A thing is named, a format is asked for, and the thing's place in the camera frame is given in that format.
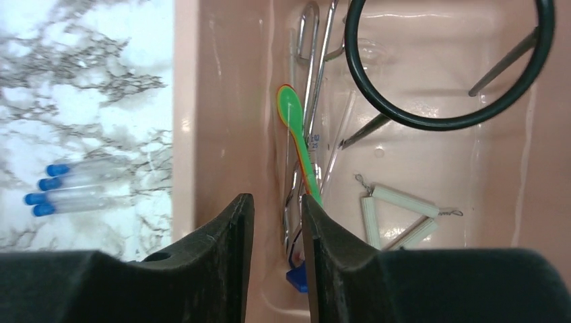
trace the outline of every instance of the green plastic spoon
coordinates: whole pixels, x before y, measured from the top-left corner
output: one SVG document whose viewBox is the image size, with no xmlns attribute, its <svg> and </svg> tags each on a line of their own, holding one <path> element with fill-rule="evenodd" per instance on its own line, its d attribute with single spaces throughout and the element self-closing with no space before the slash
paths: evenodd
<svg viewBox="0 0 571 323">
<path fill-rule="evenodd" d="M 296 91 L 288 84 L 282 85 L 277 91 L 277 111 L 279 112 L 279 118 L 290 130 L 296 143 L 296 151 L 298 152 L 298 159 L 300 160 L 304 176 L 305 189 L 319 205 L 323 205 L 303 135 L 302 103 Z"/>
</svg>

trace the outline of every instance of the blue plastic piece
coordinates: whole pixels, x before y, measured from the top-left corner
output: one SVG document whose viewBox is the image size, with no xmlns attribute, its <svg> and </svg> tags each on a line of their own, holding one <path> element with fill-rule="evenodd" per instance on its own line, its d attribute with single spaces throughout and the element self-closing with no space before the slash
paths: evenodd
<svg viewBox="0 0 571 323">
<path fill-rule="evenodd" d="M 61 185 L 62 185 L 61 179 L 57 177 L 44 178 L 38 182 L 38 187 L 44 192 L 47 190 L 55 190 L 56 188 L 60 188 Z"/>
<path fill-rule="evenodd" d="M 32 209 L 32 212 L 35 217 L 43 217 L 55 213 L 55 207 L 49 203 L 38 204 Z"/>
<path fill-rule="evenodd" d="M 49 176 L 59 176 L 69 172 L 70 168 L 66 164 L 52 164 L 46 167 L 46 173 Z"/>
<path fill-rule="evenodd" d="M 48 203 L 48 196 L 45 193 L 31 193 L 24 196 L 27 205 Z"/>
<path fill-rule="evenodd" d="M 293 268 L 285 274 L 285 278 L 300 293 L 307 293 L 307 273 L 305 271 L 305 261 L 298 268 Z"/>
</svg>

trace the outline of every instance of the blue cap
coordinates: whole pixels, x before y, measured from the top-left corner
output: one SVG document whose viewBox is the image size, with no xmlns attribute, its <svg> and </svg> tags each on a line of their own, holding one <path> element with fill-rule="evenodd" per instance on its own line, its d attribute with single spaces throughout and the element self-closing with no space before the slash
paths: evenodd
<svg viewBox="0 0 571 323">
<path fill-rule="evenodd" d="M 57 177 L 54 178 L 44 178 L 38 182 L 38 187 L 43 190 L 55 190 L 56 188 L 60 188 L 61 180 Z"/>
<path fill-rule="evenodd" d="M 305 261 L 298 268 L 293 268 L 285 274 L 285 278 L 300 293 L 307 293 L 307 273 L 305 271 Z"/>
<path fill-rule="evenodd" d="M 48 196 L 45 193 L 30 193 L 24 196 L 27 205 L 48 203 Z"/>
<path fill-rule="evenodd" d="M 32 212 L 35 217 L 43 217 L 55 213 L 55 207 L 50 203 L 38 204 L 32 209 Z"/>
<path fill-rule="evenodd" d="M 49 176 L 63 175 L 69 172 L 69 166 L 66 164 L 52 164 L 46 167 L 46 174 Z"/>
</svg>

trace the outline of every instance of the white marble surface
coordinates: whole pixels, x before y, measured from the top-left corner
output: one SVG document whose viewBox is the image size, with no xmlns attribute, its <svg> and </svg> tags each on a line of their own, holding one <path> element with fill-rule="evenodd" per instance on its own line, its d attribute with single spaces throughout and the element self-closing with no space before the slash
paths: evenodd
<svg viewBox="0 0 571 323">
<path fill-rule="evenodd" d="M 170 244 L 173 1 L 0 0 L 0 250 Z M 57 159 L 131 160 L 107 211 L 33 217 Z"/>
</svg>

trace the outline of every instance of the plastic tube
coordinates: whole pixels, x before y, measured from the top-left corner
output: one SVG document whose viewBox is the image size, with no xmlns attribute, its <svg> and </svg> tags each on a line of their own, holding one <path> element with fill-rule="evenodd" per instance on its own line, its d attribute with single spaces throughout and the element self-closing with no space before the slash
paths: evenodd
<svg viewBox="0 0 571 323">
<path fill-rule="evenodd" d="M 412 248 L 417 246 L 422 240 L 430 236 L 438 229 L 438 224 L 431 217 L 420 217 L 403 233 L 399 234 L 391 243 L 387 244 L 383 250 L 398 250 L 400 248 Z"/>
<path fill-rule="evenodd" d="M 86 211 L 96 211 L 108 209 L 117 205 L 112 198 L 85 199 L 82 201 L 62 202 L 62 203 L 43 203 L 38 204 L 32 209 L 35 217 L 44 217 L 46 215 L 61 213 L 79 213 Z"/>
<path fill-rule="evenodd" d="M 38 181 L 38 187 L 43 191 L 47 191 L 60 188 L 88 186 L 118 180 L 122 174 L 122 170 L 113 169 L 102 173 L 67 174 L 52 178 L 43 178 Z"/>
<path fill-rule="evenodd" d="M 428 217 L 437 217 L 440 213 L 440 208 L 436 205 L 421 201 L 418 198 L 393 190 L 386 186 L 376 185 L 372 196 L 376 199 L 383 200 L 392 205 L 396 205 L 403 209 L 426 215 Z"/>
<path fill-rule="evenodd" d="M 60 176 L 71 172 L 89 172 L 95 169 L 109 169 L 126 167 L 129 158 L 125 156 L 107 156 L 82 161 L 66 161 L 51 164 L 46 167 L 46 174 L 49 176 Z"/>
<path fill-rule="evenodd" d="M 367 196 L 361 198 L 361 208 L 363 212 L 363 223 L 367 233 L 367 243 L 380 249 L 380 236 L 378 233 L 378 221 L 374 206 L 374 197 Z"/>
<path fill-rule="evenodd" d="M 65 201 L 88 199 L 100 196 L 105 192 L 103 186 L 86 186 L 79 188 L 68 188 L 65 190 L 50 190 L 46 193 L 31 193 L 24 197 L 27 205 L 44 203 L 62 203 Z"/>
</svg>

